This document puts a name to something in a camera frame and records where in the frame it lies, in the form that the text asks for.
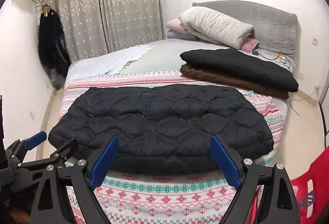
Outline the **black quilted puffer jacket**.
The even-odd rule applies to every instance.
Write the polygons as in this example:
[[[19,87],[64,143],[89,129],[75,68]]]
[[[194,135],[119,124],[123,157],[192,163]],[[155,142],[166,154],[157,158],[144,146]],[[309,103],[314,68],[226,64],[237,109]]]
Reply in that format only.
[[[59,148],[75,139],[74,157],[87,159],[117,137],[112,170],[162,176],[217,170],[214,135],[243,158],[258,159],[274,147],[264,116],[237,89],[185,84],[92,87],[52,128],[49,142]]]

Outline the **dark hanging clothes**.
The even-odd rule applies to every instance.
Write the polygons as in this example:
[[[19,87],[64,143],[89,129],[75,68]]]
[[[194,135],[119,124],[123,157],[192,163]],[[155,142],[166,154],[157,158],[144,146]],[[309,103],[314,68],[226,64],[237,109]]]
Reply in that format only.
[[[42,6],[38,32],[38,55],[48,69],[67,77],[71,61],[66,49],[64,30],[59,15],[48,5]]]

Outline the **patterned red green bedspread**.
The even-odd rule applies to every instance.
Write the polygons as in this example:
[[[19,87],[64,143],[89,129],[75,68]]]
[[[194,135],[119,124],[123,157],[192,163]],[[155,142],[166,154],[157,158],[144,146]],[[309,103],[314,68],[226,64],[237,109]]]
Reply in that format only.
[[[232,87],[184,77],[179,70],[149,71],[125,75],[97,75],[69,81],[64,87],[60,119],[72,103],[92,87],[160,87],[174,84]],[[232,87],[243,94],[264,116],[272,132],[271,152],[252,159],[258,164],[273,162],[283,134],[287,103],[281,99]],[[101,186],[95,189],[112,223],[215,223],[233,199],[235,190],[217,170],[183,175],[129,174],[110,168]]]

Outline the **red plastic stool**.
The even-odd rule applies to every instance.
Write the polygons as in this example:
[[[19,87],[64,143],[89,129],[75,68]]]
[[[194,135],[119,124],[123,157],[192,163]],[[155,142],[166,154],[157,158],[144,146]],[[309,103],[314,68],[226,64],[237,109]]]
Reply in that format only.
[[[328,149],[295,179],[281,163],[272,174],[253,200],[250,223],[328,223]]]

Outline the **black folded garment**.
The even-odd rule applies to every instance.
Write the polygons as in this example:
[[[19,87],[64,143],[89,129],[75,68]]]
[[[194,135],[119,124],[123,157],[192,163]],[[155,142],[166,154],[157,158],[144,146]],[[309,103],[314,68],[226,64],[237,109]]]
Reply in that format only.
[[[190,50],[181,59],[192,68],[217,72],[276,90],[295,93],[299,84],[287,69],[235,49]]]

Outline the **brown folded garment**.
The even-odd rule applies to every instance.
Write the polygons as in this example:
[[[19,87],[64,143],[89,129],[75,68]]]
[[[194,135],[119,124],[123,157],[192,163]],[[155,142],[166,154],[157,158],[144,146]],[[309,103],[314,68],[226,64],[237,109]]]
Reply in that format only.
[[[195,80],[242,87],[244,89],[252,90],[263,95],[277,97],[283,100],[287,100],[289,98],[289,93],[287,91],[277,90],[272,87],[260,85],[255,82],[250,82],[217,72],[209,72],[202,69],[195,69],[188,64],[182,65],[180,71],[185,77]]]

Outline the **cream folded quilt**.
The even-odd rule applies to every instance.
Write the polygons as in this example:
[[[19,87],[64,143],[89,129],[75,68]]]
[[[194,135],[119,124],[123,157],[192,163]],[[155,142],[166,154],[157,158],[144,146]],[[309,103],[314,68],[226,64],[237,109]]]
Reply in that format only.
[[[253,25],[241,22],[214,9],[194,6],[179,16],[188,32],[201,40],[240,49],[251,35]]]

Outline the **grey pillow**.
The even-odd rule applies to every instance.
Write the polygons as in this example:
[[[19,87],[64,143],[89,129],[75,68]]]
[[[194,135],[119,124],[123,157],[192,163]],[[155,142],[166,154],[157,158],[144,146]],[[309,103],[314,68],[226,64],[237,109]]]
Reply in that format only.
[[[187,41],[198,41],[199,38],[192,35],[192,34],[182,34],[175,30],[169,29],[167,31],[167,38],[168,39],[179,39],[179,40],[187,40]]]

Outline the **grey padded headboard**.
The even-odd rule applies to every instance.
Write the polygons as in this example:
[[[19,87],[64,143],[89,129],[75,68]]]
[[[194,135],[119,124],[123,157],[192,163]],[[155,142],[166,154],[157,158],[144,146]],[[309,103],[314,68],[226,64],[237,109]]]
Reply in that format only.
[[[207,7],[253,26],[251,37],[259,48],[295,57],[298,19],[288,13],[260,3],[238,0],[194,2],[193,6]]]

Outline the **pink pillow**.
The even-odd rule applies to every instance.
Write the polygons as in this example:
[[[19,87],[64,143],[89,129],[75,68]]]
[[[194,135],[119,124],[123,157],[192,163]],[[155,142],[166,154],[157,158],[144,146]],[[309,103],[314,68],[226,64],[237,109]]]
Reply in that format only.
[[[184,27],[179,18],[167,22],[165,27],[181,34],[189,34],[188,30]]]

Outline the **grey star-dotted curtain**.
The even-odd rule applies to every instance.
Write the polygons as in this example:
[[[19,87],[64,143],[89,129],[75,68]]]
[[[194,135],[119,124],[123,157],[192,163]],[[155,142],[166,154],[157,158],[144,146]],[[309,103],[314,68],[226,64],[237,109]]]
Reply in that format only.
[[[71,61],[164,39],[162,0],[46,0],[59,15]]]

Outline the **white wall socket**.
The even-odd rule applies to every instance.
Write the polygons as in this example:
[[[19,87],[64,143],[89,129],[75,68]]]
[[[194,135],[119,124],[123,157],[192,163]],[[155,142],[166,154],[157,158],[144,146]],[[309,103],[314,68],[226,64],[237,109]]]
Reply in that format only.
[[[318,40],[315,37],[312,38],[312,44],[315,46],[318,44]]]

